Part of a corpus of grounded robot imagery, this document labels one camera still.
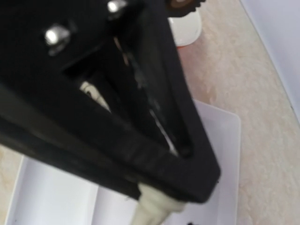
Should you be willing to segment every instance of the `marble countertop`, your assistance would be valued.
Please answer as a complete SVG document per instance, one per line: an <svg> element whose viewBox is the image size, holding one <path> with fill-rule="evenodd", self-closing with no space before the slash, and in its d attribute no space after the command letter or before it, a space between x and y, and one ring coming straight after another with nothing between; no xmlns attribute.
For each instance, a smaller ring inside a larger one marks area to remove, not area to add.
<svg viewBox="0 0 300 225"><path fill-rule="evenodd" d="M279 77L238 0L208 0L203 31L180 49L194 98L240 116L238 225L300 224L300 128ZM0 147L0 225L20 155Z"/></svg>

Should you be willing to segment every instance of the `black object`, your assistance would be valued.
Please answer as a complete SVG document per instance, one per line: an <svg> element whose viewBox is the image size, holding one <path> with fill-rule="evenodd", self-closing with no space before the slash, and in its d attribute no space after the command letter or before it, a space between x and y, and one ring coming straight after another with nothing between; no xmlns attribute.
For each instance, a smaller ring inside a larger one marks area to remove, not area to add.
<svg viewBox="0 0 300 225"><path fill-rule="evenodd" d="M143 182L202 203L220 169L188 92L164 2L130 0L114 14L106 5L2 3L0 142L136 199ZM53 24L71 31L55 57L44 41ZM85 80L112 113L79 90Z"/></svg>
<svg viewBox="0 0 300 225"><path fill-rule="evenodd" d="M169 17L183 17L196 11L205 0L165 0Z"/></svg>

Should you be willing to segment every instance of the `gear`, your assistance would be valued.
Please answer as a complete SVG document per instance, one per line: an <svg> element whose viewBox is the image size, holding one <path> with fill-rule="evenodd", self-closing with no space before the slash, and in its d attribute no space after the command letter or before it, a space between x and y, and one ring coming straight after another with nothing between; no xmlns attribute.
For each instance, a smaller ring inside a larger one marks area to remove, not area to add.
<svg viewBox="0 0 300 225"><path fill-rule="evenodd" d="M205 0L165 0L169 17L183 17L194 12Z"/></svg>

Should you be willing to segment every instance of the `silver screw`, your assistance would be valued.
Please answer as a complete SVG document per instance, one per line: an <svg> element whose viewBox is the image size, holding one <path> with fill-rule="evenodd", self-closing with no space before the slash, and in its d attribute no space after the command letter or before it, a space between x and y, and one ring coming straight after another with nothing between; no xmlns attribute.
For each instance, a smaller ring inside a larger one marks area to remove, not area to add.
<svg viewBox="0 0 300 225"><path fill-rule="evenodd" d="M112 0L107 3L107 8L110 13L116 13L127 5L124 0Z"/></svg>
<svg viewBox="0 0 300 225"><path fill-rule="evenodd" d="M50 47L49 55L54 56L61 52L69 43L71 38L71 32L61 26L53 25L45 33L46 44Z"/></svg>

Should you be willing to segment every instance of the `metal bolt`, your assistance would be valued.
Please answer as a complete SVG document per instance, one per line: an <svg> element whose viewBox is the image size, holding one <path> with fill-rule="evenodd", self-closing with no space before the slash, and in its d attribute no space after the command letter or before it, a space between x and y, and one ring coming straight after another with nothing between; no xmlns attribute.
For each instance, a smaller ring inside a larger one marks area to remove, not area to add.
<svg viewBox="0 0 300 225"><path fill-rule="evenodd" d="M112 0L107 3L107 8L110 13L119 12L127 5L127 2L124 0Z"/></svg>
<svg viewBox="0 0 300 225"><path fill-rule="evenodd" d="M46 44L50 47L49 55L54 56L61 52L69 43L71 38L71 32L61 26L53 25L45 33Z"/></svg>

